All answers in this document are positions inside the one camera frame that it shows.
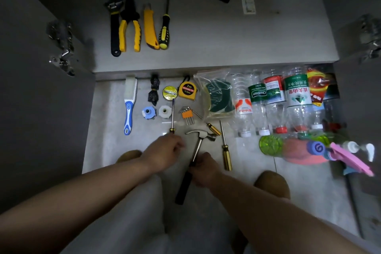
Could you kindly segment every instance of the black screwdriver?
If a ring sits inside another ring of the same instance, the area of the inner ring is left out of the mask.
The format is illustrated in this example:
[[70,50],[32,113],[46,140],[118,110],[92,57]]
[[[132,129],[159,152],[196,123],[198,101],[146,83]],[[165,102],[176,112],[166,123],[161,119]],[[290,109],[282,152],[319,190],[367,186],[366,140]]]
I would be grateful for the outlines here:
[[161,49],[167,49],[169,45],[169,21],[168,15],[169,0],[166,0],[165,14],[163,15],[163,25],[159,33],[159,46]]

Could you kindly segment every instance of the claw hammer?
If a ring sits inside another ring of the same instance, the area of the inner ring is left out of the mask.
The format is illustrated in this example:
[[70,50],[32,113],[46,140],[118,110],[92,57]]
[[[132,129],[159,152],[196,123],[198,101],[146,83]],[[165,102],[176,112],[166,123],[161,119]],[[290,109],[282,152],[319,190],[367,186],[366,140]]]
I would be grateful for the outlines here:
[[[195,132],[198,133],[198,142],[197,142],[197,145],[195,147],[195,150],[193,153],[193,158],[190,161],[189,167],[193,167],[196,165],[196,158],[197,158],[198,151],[200,150],[202,141],[205,138],[208,138],[211,141],[215,141],[216,137],[217,137],[216,134],[210,134],[204,130],[192,130],[192,131],[186,132],[185,134],[188,135],[190,133],[195,133]],[[178,205],[184,204],[185,196],[187,195],[187,191],[188,191],[189,185],[191,184],[191,181],[192,181],[192,174],[189,171],[186,171],[184,178],[183,178],[183,181],[181,182],[180,189],[177,192],[176,198],[174,200],[174,202],[176,204],[178,204]]]

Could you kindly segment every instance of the brush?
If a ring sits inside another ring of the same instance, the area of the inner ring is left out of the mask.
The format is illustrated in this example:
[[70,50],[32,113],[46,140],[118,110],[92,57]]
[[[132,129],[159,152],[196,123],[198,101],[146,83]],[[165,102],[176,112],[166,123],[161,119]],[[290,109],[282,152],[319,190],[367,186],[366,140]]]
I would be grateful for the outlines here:
[[126,105],[126,121],[124,122],[124,134],[128,136],[132,130],[132,109],[136,100],[136,91],[138,89],[138,80],[132,77],[126,77],[124,89],[124,103]]

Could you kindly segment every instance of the person's left hand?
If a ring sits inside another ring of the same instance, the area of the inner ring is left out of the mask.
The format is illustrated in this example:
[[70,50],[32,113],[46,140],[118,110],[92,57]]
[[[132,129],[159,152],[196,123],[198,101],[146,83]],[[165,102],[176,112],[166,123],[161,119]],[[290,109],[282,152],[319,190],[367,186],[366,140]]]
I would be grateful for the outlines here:
[[158,173],[173,165],[184,147],[180,136],[169,133],[150,144],[140,158],[148,163],[153,173]]

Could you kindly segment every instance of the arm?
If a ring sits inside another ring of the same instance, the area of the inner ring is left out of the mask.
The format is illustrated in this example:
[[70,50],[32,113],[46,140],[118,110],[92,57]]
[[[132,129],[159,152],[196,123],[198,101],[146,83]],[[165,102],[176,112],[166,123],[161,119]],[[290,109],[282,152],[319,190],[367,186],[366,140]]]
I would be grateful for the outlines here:
[[191,169],[210,189],[258,253],[365,253],[319,219],[251,185],[223,174],[209,153]]
[[15,206],[0,215],[0,248],[60,252],[139,183],[173,165],[183,146],[179,136],[159,137],[140,158],[83,174]]

